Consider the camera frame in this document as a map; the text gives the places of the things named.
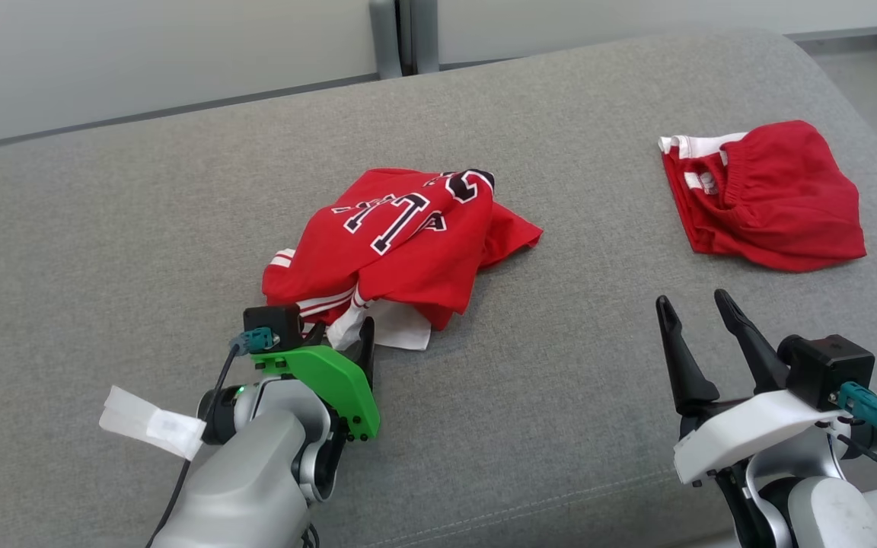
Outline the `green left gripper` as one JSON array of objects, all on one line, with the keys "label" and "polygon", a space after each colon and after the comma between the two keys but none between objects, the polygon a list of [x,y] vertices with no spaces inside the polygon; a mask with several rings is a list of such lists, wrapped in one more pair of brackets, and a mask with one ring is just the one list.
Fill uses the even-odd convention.
[{"label": "green left gripper", "polygon": [[375,319],[363,319],[359,340],[347,357],[321,346],[327,324],[301,322],[303,347],[282,352],[251,354],[255,365],[272,374],[291,374],[348,420],[356,439],[375,439],[381,416],[370,385],[375,384]]}]

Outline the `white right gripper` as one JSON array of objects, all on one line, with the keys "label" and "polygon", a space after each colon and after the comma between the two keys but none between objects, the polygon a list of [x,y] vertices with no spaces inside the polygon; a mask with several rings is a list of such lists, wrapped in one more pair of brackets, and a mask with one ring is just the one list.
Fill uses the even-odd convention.
[{"label": "white right gripper", "polygon": [[[789,367],[725,290],[714,301],[729,333],[740,343],[754,381],[753,394],[735,408],[711,417],[686,434],[673,448],[673,465],[681,483],[700,481],[711,470],[720,471],[826,422],[829,433],[849,434],[841,409],[816,410],[786,389]],[[695,416],[720,398],[716,385],[706,379],[682,333],[668,296],[655,300],[662,350],[665,354],[673,406],[679,416]]]}]

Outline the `red Bulls 23 jersey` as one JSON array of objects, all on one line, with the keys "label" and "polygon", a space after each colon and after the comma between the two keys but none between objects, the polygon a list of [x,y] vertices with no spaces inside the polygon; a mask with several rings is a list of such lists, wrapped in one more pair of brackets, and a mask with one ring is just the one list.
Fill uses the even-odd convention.
[{"label": "red Bulls 23 jersey", "polygon": [[295,304],[344,350],[375,321],[380,346],[423,351],[466,312],[477,274],[535,247],[543,231],[495,200],[478,169],[366,171],[265,267],[270,305]]}]

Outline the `red shorts white trim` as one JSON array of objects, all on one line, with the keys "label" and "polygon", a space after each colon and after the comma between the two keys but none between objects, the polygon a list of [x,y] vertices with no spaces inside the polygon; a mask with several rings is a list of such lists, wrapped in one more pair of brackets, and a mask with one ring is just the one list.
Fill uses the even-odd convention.
[{"label": "red shorts white trim", "polygon": [[859,190],[810,123],[662,136],[658,146],[694,252],[782,272],[813,272],[866,256]]}]

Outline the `grey fabric sofa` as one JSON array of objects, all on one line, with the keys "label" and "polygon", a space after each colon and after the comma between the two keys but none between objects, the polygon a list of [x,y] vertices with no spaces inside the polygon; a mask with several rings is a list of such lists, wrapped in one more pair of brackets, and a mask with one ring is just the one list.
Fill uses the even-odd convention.
[{"label": "grey fabric sofa", "polygon": [[[860,193],[868,256],[782,274],[692,252],[661,135],[783,120]],[[481,169],[544,229],[425,352],[381,349],[380,437],[343,454],[321,548],[652,548],[732,526],[682,486],[655,299],[704,374],[751,394],[713,291],[773,343],[876,357],[877,138],[808,53],[647,36],[0,148],[0,548],[144,548],[180,459],[105,432],[117,385],[193,414],[264,265],[375,167]]]}]

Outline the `grey partition post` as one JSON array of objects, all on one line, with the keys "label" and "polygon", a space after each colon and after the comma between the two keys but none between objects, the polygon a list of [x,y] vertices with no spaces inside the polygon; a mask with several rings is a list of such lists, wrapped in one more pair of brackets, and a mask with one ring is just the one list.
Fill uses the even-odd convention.
[{"label": "grey partition post", "polygon": [[377,77],[436,73],[439,0],[368,0]]}]

